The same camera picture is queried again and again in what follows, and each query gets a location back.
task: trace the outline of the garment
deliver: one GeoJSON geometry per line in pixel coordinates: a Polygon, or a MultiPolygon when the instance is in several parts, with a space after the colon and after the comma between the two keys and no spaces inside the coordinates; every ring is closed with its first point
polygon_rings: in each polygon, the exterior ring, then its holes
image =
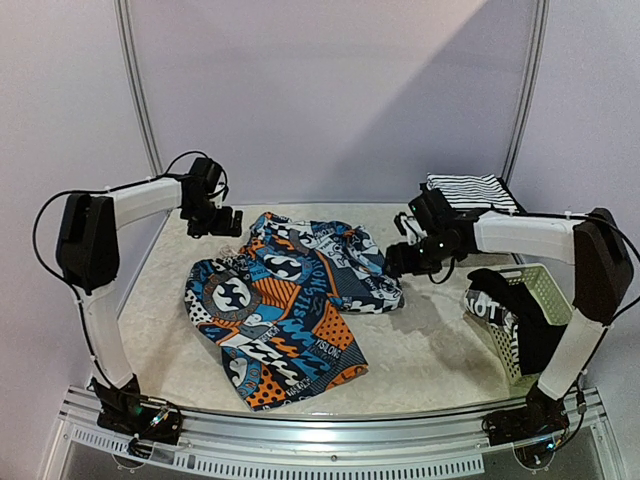
{"type": "Polygon", "coordinates": [[[239,255],[196,263],[185,296],[193,324],[222,347],[240,397],[253,410],[273,408],[365,373],[339,311],[379,313],[404,302],[369,233],[272,213],[250,233],[239,255]]]}
{"type": "Polygon", "coordinates": [[[495,175],[427,175],[427,188],[438,189],[449,204],[457,210],[495,208],[496,210],[523,210],[504,182],[495,175]]]}
{"type": "Polygon", "coordinates": [[[509,285],[502,275],[488,268],[474,270],[467,278],[471,280],[465,294],[467,311],[509,334],[511,356],[522,375],[541,373],[566,326],[549,325],[524,283],[509,285]]]}

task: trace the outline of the white table surface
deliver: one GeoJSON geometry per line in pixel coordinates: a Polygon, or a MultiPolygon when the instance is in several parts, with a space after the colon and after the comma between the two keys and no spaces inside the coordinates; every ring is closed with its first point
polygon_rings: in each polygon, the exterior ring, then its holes
{"type": "MultiPolygon", "coordinates": [[[[402,240],[393,217],[406,211],[404,204],[240,208],[245,232],[265,211],[295,220],[340,220],[365,226],[383,253],[402,240]]],[[[195,240],[186,235],[186,228],[179,212],[173,212],[134,286],[120,317],[125,351],[143,393],[185,406],[248,413],[224,373],[219,348],[190,323],[183,303],[191,266],[217,257],[222,247],[239,248],[248,234],[240,239],[195,240]]],[[[368,373],[271,412],[386,414],[508,398],[509,384],[488,332],[462,307],[471,270],[507,263],[512,263],[510,256],[474,256],[443,285],[431,284],[426,276],[405,276],[404,308],[380,315],[344,313],[369,363],[368,373]]]]}

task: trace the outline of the plastic basket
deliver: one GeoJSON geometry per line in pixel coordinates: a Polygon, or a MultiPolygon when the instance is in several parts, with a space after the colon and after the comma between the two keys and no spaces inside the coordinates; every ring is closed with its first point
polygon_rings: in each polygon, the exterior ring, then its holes
{"type": "MultiPolygon", "coordinates": [[[[493,270],[502,275],[510,285],[524,283],[533,298],[536,299],[547,322],[550,325],[566,325],[573,315],[573,307],[558,287],[547,267],[542,264],[528,264],[508,267],[498,267],[493,270]]],[[[501,328],[489,327],[493,343],[509,383],[514,387],[527,387],[538,378],[538,375],[522,375],[520,366],[514,362],[511,355],[511,337],[501,328]]]]}

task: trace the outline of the cartoon print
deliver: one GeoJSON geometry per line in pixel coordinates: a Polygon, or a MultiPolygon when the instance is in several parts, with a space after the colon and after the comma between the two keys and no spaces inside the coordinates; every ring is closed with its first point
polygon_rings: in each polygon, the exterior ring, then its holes
{"type": "Polygon", "coordinates": [[[362,227],[261,215],[236,257],[202,260],[185,306],[222,348],[222,364],[253,410],[304,400],[366,373],[340,311],[402,306],[398,282],[362,227]]]}

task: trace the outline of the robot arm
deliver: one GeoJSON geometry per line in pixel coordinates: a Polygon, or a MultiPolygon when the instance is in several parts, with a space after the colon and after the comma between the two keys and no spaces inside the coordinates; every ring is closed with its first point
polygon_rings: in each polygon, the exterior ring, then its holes
{"type": "Polygon", "coordinates": [[[170,412],[166,402],[141,395],[122,345],[115,310],[120,265],[117,231],[154,213],[179,208],[180,217],[187,220],[187,234],[194,238],[240,236],[242,212],[222,206],[228,191],[223,173],[216,162],[201,157],[187,174],[166,174],[108,193],[78,192],[67,199],[56,260],[65,282],[79,296],[94,365],[92,385],[103,407],[98,424],[104,428],[177,442],[181,416],[170,412]]]}
{"type": "Polygon", "coordinates": [[[633,278],[610,212],[598,208],[588,216],[561,217],[486,208],[460,211],[451,208],[438,189],[422,188],[409,203],[414,217],[396,217],[408,241],[387,250],[390,275],[436,273],[442,260],[462,260],[473,253],[518,253],[575,267],[572,320],[529,392],[527,407],[516,416],[495,412],[487,417],[492,443],[522,440],[566,425],[562,400],[600,344],[633,278]]]}

